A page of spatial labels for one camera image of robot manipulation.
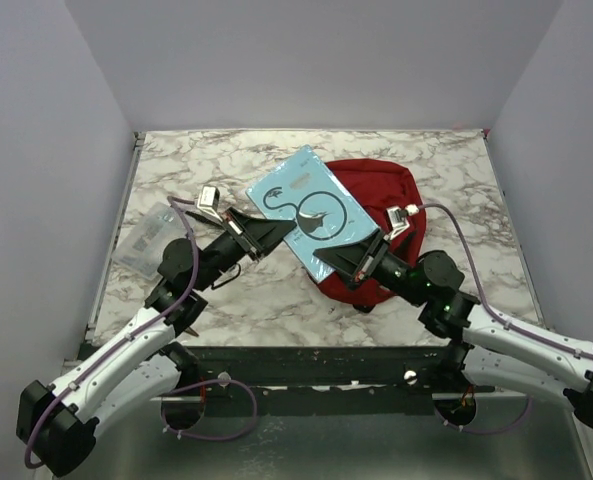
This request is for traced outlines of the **light blue book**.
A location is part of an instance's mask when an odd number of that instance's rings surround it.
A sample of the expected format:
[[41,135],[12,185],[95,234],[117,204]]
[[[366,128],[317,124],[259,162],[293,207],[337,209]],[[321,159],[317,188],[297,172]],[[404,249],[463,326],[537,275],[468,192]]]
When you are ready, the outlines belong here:
[[265,218],[297,223],[285,242],[317,283],[333,269],[314,257],[316,249],[355,243],[379,229],[308,145],[251,185],[246,194]]

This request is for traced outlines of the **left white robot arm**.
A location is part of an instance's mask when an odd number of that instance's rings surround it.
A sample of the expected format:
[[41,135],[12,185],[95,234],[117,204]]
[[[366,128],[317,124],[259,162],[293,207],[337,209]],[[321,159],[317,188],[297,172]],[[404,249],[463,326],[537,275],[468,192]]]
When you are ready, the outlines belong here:
[[197,320],[207,305],[200,291],[244,257],[272,253],[295,227],[293,220],[251,217],[230,207],[222,233],[205,249],[192,231],[168,243],[158,267],[161,279],[128,324],[67,374],[48,384],[35,380],[22,391],[16,435],[25,445],[26,468],[66,475],[78,467],[96,444],[101,404]]

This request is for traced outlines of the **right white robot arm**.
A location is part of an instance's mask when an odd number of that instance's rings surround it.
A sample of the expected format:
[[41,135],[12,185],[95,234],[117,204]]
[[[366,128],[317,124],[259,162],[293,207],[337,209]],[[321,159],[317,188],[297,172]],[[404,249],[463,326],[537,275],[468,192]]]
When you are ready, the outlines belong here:
[[463,273],[442,250],[408,264],[372,235],[319,248],[316,258],[349,288],[366,280],[420,308],[420,322],[450,342],[453,357],[436,367],[445,390],[494,386],[549,401],[593,429],[593,342],[538,327],[489,305],[482,293],[461,291]]

